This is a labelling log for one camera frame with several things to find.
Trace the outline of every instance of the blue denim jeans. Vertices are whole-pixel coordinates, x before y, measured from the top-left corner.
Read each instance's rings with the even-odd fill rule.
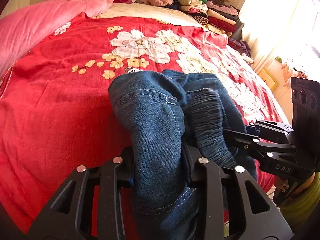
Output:
[[[109,95],[116,117],[132,138],[132,206],[143,240],[194,237],[200,190],[188,188],[183,178],[184,133],[194,137],[202,155],[218,165],[242,165],[256,176],[254,160],[225,145],[223,128],[246,131],[241,114],[214,74],[129,73],[112,82]]]

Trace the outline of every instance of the person's arm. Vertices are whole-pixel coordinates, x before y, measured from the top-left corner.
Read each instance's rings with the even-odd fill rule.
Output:
[[[276,177],[275,186],[281,190],[285,187],[285,182]],[[320,173],[314,173],[309,180],[295,190],[285,204],[279,206],[293,232],[301,229],[319,200]]]

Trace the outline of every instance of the red bedsheet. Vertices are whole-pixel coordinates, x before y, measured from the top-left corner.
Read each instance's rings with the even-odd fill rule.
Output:
[[[281,122],[257,77],[226,49],[225,35],[84,13],[62,29],[18,60],[0,86],[0,202],[25,233],[73,169],[102,165],[131,145],[108,99],[110,83],[125,70],[215,73],[246,124]],[[258,177],[267,191],[273,177]],[[124,193],[127,236],[136,239],[129,192]]]

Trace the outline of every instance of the black device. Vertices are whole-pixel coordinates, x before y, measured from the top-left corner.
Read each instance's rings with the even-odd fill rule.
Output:
[[[320,84],[291,78],[292,126],[257,121],[247,126],[248,134],[224,130],[227,145],[248,151],[259,160],[260,169],[288,179],[289,188],[276,192],[283,203],[292,191],[314,172],[319,172]],[[203,157],[182,139],[181,162],[189,187],[202,188],[195,240],[310,240],[320,234],[320,203],[302,230],[292,235],[287,222],[272,200],[241,166],[226,169]],[[121,187],[133,186],[133,152],[103,166],[78,166],[60,186],[23,235],[0,205],[0,238],[5,240],[125,240],[121,210]],[[98,238],[91,235],[94,187],[100,186]],[[223,194],[228,200],[230,233],[224,237]]]

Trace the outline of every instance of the crumpled pink cloth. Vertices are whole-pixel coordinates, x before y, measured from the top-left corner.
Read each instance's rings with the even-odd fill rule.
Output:
[[[161,7],[166,5],[172,5],[173,0],[140,0],[140,3]]]
[[[207,7],[209,8],[213,8],[213,9],[216,9],[220,12],[224,12],[224,13],[227,13],[227,14],[230,14],[230,15],[235,15],[237,16],[238,15],[238,11],[236,9],[234,9],[233,7],[228,7],[228,6],[225,6],[225,5],[215,5],[213,4],[211,1],[207,1],[206,2],[206,5]]]
[[[85,12],[94,17],[113,0],[49,0],[19,9],[0,20],[0,79],[42,39]]]

